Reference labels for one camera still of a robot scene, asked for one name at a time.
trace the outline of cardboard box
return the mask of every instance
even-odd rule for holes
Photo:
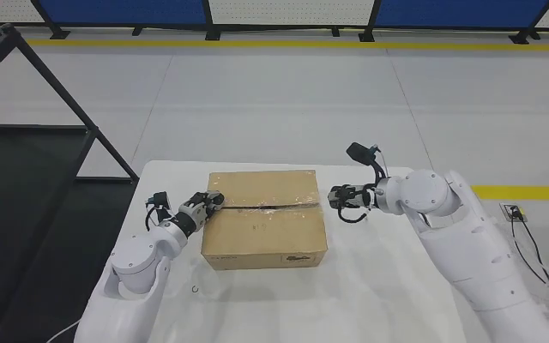
[[[212,268],[315,267],[328,250],[314,171],[215,172],[225,206],[204,227]]]

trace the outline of yellow floor stripe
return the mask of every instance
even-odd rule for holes
[[[31,45],[106,46],[106,47],[210,47],[210,48],[340,48],[340,49],[414,49],[453,51],[549,51],[549,45],[335,42],[292,40],[109,40],[109,39],[27,39]]]
[[[485,200],[548,200],[549,186],[473,186],[480,199]]]

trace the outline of white tablecloth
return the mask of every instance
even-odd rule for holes
[[[450,285],[406,217],[372,211],[349,225],[329,207],[333,185],[373,181],[367,167],[151,161],[118,241],[145,231],[144,202],[155,192],[177,208],[206,189],[210,172],[292,169],[317,171],[329,246],[320,266],[215,272],[195,233],[172,263],[150,342],[465,342]]]

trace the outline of electrical outlet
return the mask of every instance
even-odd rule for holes
[[[519,220],[518,218],[512,218],[512,211],[511,209],[514,207],[514,206],[517,206],[518,207],[518,210],[521,211],[521,214],[522,214],[522,217],[524,218],[524,222],[527,222],[528,221],[528,218],[526,218],[526,214],[524,213],[524,209],[522,209],[520,206],[518,206],[518,204],[514,204],[514,203],[500,203],[499,206],[501,207],[501,210],[502,212],[504,213],[504,217],[507,219],[507,221],[511,222],[511,221],[514,221],[514,222],[520,222],[521,220]]]

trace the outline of floor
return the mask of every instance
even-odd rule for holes
[[[35,29],[23,33],[45,37]],[[328,35],[241,33],[223,39],[331,40]],[[355,35],[341,39],[354,41]],[[80,29],[69,38],[131,36]],[[146,30],[137,39],[203,36]],[[508,43],[504,34],[462,33],[378,33],[377,41]],[[549,51],[35,50],[137,173],[152,159],[353,165],[345,149],[359,141],[378,144],[388,165],[454,169],[471,184],[546,185],[549,177]],[[79,123],[18,52],[0,64],[0,80],[0,123]],[[81,170],[123,174],[101,146]],[[503,220],[498,203],[485,205]],[[520,204],[549,262],[549,204]],[[509,231],[507,224],[503,230]],[[549,298],[539,281],[525,275],[532,293]],[[457,303],[469,340],[486,340],[468,319],[468,306]]]

